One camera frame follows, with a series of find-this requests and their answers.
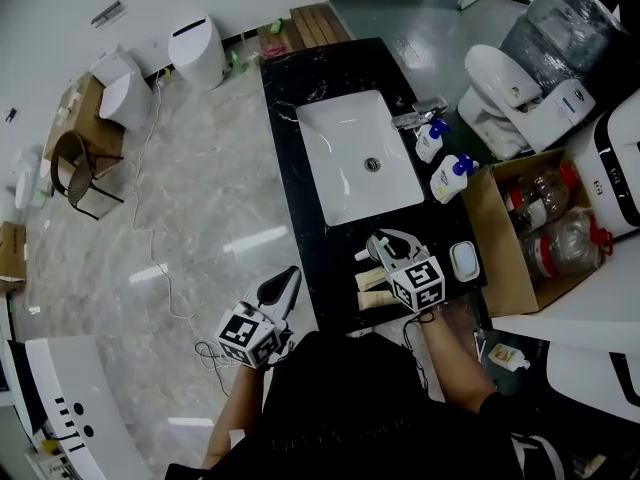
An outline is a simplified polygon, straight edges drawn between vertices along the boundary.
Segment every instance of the soap dispenser bottle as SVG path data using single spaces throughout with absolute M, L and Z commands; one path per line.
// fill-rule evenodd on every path
M 449 125 L 437 117 L 430 124 L 425 124 L 420 129 L 416 143 L 416 153 L 420 160 L 430 164 L 433 157 L 442 148 L 442 132 L 450 131 Z
M 433 196 L 442 204 L 448 203 L 458 192 L 467 188 L 470 174 L 473 174 L 473 160 L 469 155 L 447 155 L 431 176 Z

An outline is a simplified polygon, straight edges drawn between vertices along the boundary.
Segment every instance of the wooden chair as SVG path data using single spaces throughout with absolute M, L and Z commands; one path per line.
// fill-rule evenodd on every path
M 60 174 L 58 172 L 60 158 L 63 158 L 70 164 L 74 164 L 76 166 L 67 188 L 65 188 L 60 182 Z M 122 199 L 105 192 L 93 184 L 93 180 L 96 179 L 96 160 L 98 158 L 123 160 L 123 157 L 121 156 L 96 155 L 89 153 L 80 134 L 74 131 L 62 134 L 58 139 L 58 142 L 56 142 L 55 148 L 53 149 L 53 155 L 51 156 L 51 183 L 53 183 L 53 187 L 68 199 L 69 203 L 75 210 L 80 213 L 84 213 L 95 220 L 99 220 L 98 217 L 78 208 L 78 203 L 90 188 L 110 197 L 111 199 L 115 199 L 120 203 L 124 203 Z

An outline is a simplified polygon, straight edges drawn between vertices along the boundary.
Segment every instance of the black marble countertop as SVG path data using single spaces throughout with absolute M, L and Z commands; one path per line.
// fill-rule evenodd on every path
M 411 112 L 415 95 L 381 39 L 291 53 L 265 61 L 261 71 L 291 221 L 321 331 L 355 331 L 410 313 L 401 304 L 358 310 L 354 276 L 375 268 L 377 263 L 357 262 L 354 254 L 364 249 L 376 229 L 398 229 L 415 235 L 426 245 L 444 272 L 447 300 L 486 284 L 484 271 L 467 283 L 455 278 L 449 249 L 469 240 L 477 251 L 475 237 L 462 199 L 456 196 L 443 205 L 433 198 L 429 187 L 431 175 L 447 154 L 446 136 L 445 146 L 431 164 L 426 164 L 416 155 L 415 135 L 401 132 L 422 185 L 424 202 L 339 226 L 325 223 L 296 108 L 355 92 L 378 90 L 393 116 Z

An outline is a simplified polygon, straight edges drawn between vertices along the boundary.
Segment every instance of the sink drain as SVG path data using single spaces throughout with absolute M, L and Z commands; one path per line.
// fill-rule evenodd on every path
M 369 171 L 369 172 L 377 172 L 380 170 L 380 167 L 382 166 L 382 164 L 380 163 L 380 160 L 378 160 L 377 158 L 367 158 L 364 161 L 364 168 Z

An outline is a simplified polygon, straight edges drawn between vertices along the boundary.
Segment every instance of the plastic bottle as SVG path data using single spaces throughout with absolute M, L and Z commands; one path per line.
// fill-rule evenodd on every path
M 431 163 L 433 157 L 442 148 L 442 132 L 450 132 L 451 128 L 442 119 L 437 117 L 431 124 L 425 124 L 418 135 L 416 153 L 423 162 Z
M 579 186 L 578 175 L 569 165 L 525 174 L 504 194 L 516 233 L 526 234 L 558 219 Z
M 510 372 L 515 372 L 520 367 L 526 370 L 531 366 L 531 363 L 525 359 L 522 350 L 503 345 L 502 343 L 497 343 L 487 357 L 492 363 L 502 366 Z
M 442 204 L 446 204 L 458 192 L 467 188 L 467 176 L 473 174 L 473 160 L 464 153 L 460 157 L 447 155 L 431 176 L 431 192 Z
M 598 229 L 588 208 L 571 208 L 552 224 L 521 242 L 529 275 L 534 282 L 598 268 L 604 254 L 613 254 L 613 235 Z

